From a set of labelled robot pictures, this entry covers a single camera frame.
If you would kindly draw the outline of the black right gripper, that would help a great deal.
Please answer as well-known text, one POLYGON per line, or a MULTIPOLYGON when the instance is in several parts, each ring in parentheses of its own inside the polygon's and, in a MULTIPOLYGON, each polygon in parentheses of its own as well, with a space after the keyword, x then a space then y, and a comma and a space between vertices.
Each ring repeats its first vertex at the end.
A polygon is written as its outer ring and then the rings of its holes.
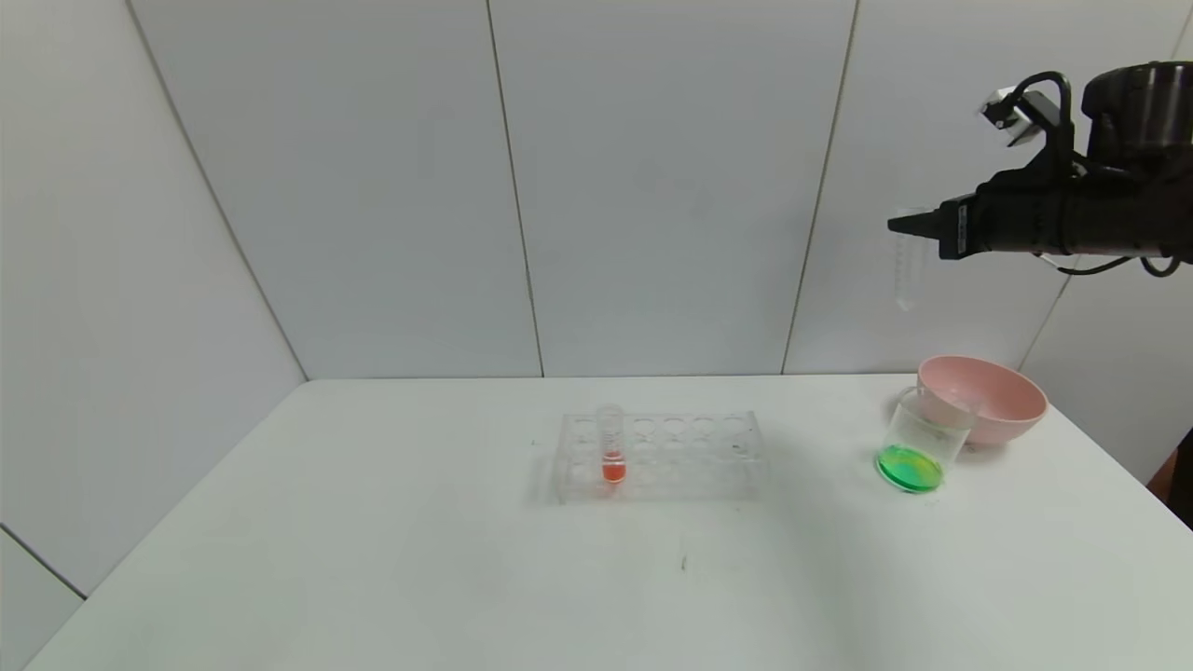
POLYGON ((1065 184, 1030 170, 999 171, 966 196, 939 208, 900 209, 888 220, 891 233, 940 240, 942 259, 977 253, 1056 253, 1068 199, 1065 184))

